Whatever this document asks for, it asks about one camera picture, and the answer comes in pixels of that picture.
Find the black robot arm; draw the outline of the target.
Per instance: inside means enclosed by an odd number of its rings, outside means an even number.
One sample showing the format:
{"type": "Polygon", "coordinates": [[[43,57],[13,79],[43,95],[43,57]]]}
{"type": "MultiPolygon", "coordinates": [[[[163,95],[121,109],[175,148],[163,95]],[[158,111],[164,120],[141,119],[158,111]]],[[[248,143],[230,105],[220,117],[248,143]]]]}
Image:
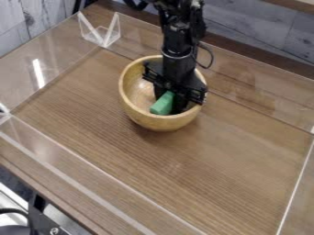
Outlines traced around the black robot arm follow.
{"type": "Polygon", "coordinates": [[[162,61],[144,61],[141,78],[153,85],[155,115],[178,115],[190,103],[202,105],[208,88],[196,75],[196,66],[208,69],[212,51],[200,43],[206,34],[203,0],[123,0],[136,11],[153,5],[163,33],[162,61]]]}

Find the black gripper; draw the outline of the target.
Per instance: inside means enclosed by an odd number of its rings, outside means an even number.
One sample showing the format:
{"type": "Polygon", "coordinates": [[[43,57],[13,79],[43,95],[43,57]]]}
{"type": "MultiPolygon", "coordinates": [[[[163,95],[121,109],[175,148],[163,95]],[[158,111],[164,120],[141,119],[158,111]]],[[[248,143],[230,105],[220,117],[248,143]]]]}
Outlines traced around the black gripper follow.
{"type": "Polygon", "coordinates": [[[207,85],[196,75],[198,53],[191,50],[183,56],[163,51],[159,59],[144,60],[143,79],[153,85],[155,99],[167,91],[175,96],[172,100],[172,114],[188,111],[206,99],[207,85]]]}

